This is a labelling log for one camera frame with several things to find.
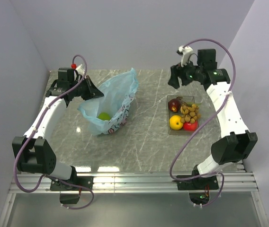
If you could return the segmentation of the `dark red fake apple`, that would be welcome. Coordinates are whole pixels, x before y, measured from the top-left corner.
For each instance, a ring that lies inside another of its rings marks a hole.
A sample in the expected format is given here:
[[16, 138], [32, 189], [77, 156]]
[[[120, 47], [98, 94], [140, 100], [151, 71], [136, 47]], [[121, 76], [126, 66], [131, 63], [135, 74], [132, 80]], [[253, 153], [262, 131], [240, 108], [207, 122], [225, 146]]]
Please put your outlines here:
[[168, 108], [170, 111], [177, 113], [180, 110], [181, 102], [177, 98], [173, 98], [168, 102]]

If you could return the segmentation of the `light blue plastic bag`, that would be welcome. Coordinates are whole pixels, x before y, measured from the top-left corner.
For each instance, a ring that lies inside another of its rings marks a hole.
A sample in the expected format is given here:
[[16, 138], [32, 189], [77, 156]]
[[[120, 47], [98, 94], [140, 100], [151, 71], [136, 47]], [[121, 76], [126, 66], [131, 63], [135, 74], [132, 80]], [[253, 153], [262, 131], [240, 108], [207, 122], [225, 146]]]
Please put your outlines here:
[[[135, 69], [118, 74], [99, 86], [103, 97], [82, 102], [78, 110], [88, 121], [92, 135], [111, 134], [121, 128], [129, 116], [130, 104], [137, 92], [139, 82]], [[109, 121], [98, 119], [101, 112], [111, 116]]]

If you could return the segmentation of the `green fake apple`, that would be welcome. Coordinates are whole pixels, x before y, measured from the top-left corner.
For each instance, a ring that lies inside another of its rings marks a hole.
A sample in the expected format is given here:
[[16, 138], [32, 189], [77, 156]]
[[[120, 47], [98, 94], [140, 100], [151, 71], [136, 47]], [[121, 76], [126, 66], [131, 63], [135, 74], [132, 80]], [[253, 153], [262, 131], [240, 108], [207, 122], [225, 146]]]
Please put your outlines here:
[[111, 119], [111, 116], [108, 113], [106, 113], [106, 112], [101, 112], [98, 115], [98, 119], [100, 119], [102, 121], [109, 121]]

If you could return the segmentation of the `brown fake longan bunch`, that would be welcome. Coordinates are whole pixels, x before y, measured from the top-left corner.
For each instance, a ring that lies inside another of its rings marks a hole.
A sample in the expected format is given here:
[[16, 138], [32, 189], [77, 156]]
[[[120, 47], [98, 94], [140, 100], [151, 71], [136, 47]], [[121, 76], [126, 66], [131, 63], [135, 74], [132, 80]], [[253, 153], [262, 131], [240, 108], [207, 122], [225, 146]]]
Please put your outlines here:
[[201, 114], [199, 113], [199, 104], [196, 103], [181, 102], [181, 107], [179, 111], [181, 112], [182, 123], [194, 123], [195, 121], [198, 121], [198, 119], [201, 117]]

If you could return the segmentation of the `yellow fake lemon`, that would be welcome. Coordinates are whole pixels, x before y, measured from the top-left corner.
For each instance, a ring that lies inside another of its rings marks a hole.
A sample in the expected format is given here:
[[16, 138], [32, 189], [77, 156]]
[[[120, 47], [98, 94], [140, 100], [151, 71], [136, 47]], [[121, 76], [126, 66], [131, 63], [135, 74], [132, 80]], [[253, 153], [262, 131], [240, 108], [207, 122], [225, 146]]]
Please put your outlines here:
[[183, 123], [181, 122], [181, 116], [173, 115], [169, 119], [169, 125], [172, 130], [180, 130], [183, 127]]

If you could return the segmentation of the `red fake tomato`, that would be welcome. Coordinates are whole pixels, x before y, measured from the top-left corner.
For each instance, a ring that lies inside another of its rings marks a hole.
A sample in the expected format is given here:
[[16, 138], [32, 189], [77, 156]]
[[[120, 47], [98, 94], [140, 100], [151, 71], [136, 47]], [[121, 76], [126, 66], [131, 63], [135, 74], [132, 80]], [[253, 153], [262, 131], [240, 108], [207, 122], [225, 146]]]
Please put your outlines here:
[[198, 121], [195, 121], [194, 123], [185, 122], [183, 124], [183, 129], [185, 131], [195, 131], [197, 128], [198, 128]]

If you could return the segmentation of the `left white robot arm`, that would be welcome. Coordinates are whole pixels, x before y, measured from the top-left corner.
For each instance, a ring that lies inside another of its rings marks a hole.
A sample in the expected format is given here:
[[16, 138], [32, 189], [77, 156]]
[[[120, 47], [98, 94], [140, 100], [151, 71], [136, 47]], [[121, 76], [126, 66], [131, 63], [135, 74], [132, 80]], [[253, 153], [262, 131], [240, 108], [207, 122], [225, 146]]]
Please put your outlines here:
[[83, 100], [103, 97], [83, 65], [58, 70], [58, 78], [47, 90], [34, 123], [23, 136], [13, 139], [15, 183], [18, 183], [17, 172], [20, 171], [59, 178], [67, 190], [78, 186], [79, 179], [74, 175], [74, 168], [59, 162], [48, 142], [57, 122], [75, 97]]

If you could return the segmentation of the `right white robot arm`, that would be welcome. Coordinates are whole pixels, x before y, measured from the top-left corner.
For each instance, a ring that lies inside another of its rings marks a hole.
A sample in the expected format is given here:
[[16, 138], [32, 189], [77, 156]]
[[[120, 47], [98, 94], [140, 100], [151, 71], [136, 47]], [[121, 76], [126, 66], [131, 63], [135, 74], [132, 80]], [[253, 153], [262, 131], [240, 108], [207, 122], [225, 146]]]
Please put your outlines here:
[[234, 82], [225, 69], [219, 69], [215, 49], [200, 49], [197, 64], [190, 57], [194, 54], [189, 46], [180, 46], [177, 53], [181, 62], [170, 68], [168, 84], [174, 88], [186, 86], [192, 81], [203, 85], [215, 108], [210, 119], [217, 118], [221, 138], [211, 146], [211, 154], [195, 166], [191, 177], [192, 185], [202, 189], [208, 178], [218, 174], [224, 167], [246, 159], [258, 141], [257, 134], [250, 132], [244, 123], [232, 94]]

